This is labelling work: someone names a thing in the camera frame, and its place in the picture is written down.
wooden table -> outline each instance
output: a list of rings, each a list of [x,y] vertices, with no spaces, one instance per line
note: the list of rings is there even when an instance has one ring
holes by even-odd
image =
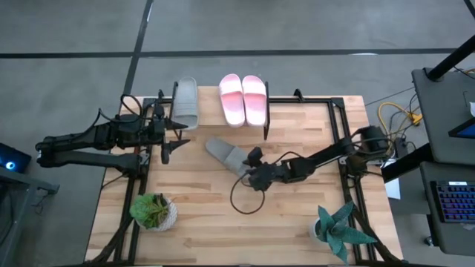
[[[327,106],[271,104],[269,137],[264,142],[262,128],[229,128],[226,125],[216,87],[200,87],[198,95],[200,127],[183,132],[183,138],[191,141],[173,152],[168,165],[161,164],[160,148],[154,147],[148,175],[147,192],[170,197],[178,208],[177,222],[163,233],[141,230],[135,263],[340,264],[326,243],[314,243],[308,234],[309,225],[318,217],[319,205],[332,214],[344,204],[337,163],[317,169],[303,182],[272,184],[262,209],[253,215],[242,215],[229,203],[229,192],[238,177],[209,155],[204,146],[210,137],[216,136],[246,151],[260,146],[264,159],[269,162],[287,151],[309,156],[333,143]],[[367,126],[363,98],[343,97],[351,131]],[[169,138],[174,136],[172,131],[167,135]],[[131,152],[113,149],[112,153],[126,151]],[[108,169],[104,182],[117,176],[118,171]],[[126,184],[127,179],[120,179],[102,190],[86,260],[98,255],[117,230]],[[391,252],[402,258],[382,178],[369,175],[361,184],[371,226]],[[261,192],[238,186],[234,201],[238,208],[249,211],[260,204]],[[130,233],[131,227],[125,238],[124,258],[127,257]],[[351,246],[347,248],[352,263],[353,250]]]

slipper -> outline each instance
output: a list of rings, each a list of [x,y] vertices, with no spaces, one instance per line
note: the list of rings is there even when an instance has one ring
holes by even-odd
[[[187,125],[184,131],[198,128],[198,86],[191,77],[182,78],[178,82],[171,120]]]
[[[264,126],[267,119],[266,86],[256,76],[243,79],[244,105],[249,126]]]
[[[212,137],[205,144],[206,150],[214,158],[223,163],[232,173],[243,176],[251,167],[243,164],[247,159],[247,153],[237,146],[233,146],[221,139]]]
[[[220,98],[224,117],[231,127],[240,127],[244,124],[243,88],[239,76],[226,75],[220,82]]]

aloe plant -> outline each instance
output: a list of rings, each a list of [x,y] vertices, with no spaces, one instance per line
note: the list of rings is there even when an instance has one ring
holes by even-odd
[[[353,201],[341,207],[334,215],[321,206],[318,207],[320,221],[315,224],[315,233],[320,241],[328,243],[332,253],[348,265],[348,251],[344,243],[367,244],[376,240],[369,235],[347,226],[348,217],[353,210]]]
[[[162,194],[137,196],[130,209],[131,216],[146,229],[158,227],[168,215],[168,203]]]

rgb keyboard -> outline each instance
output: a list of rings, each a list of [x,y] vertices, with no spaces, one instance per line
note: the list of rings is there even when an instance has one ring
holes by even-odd
[[[450,185],[448,182],[438,182],[434,189],[442,222],[475,223],[475,185]]]

concrete floor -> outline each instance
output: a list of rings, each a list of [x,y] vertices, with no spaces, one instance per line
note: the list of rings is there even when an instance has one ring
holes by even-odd
[[[146,0],[0,0],[0,53],[134,50]],[[474,34],[462,0],[156,0],[142,50],[453,48]],[[383,56],[260,56],[141,59],[132,87],[138,96],[170,94],[173,81],[193,76],[217,85],[227,73],[257,74],[272,95],[300,88],[306,95],[362,95],[370,122],[377,101],[412,86],[414,68],[446,54]],[[113,114],[131,63],[124,59],[0,59],[0,142],[35,155],[47,135],[80,132],[97,108]],[[475,66],[471,56],[459,67]],[[392,96],[406,106],[413,90]],[[388,120],[394,111],[383,110]],[[427,142],[424,126],[408,139]],[[103,168],[65,166],[29,173],[61,185],[33,212],[22,235],[18,266],[82,262]],[[472,257],[443,254],[422,244],[424,215],[407,215],[391,202],[404,258],[412,263],[470,266]]]

